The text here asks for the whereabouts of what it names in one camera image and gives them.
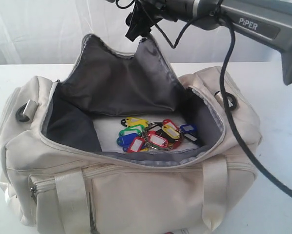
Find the white curtain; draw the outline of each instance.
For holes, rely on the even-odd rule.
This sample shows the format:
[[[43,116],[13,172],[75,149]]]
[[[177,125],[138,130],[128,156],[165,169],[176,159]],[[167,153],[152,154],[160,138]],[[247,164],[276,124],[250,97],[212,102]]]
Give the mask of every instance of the white curtain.
[[[104,0],[0,0],[0,64],[74,63],[88,33],[116,50],[134,52],[138,40],[125,38],[130,10]],[[174,41],[184,23],[163,20],[159,25]],[[221,62],[230,41],[226,28],[207,32],[192,26],[172,50],[157,30],[152,33],[170,62]],[[271,59],[279,59],[275,51],[237,35],[231,61]]]

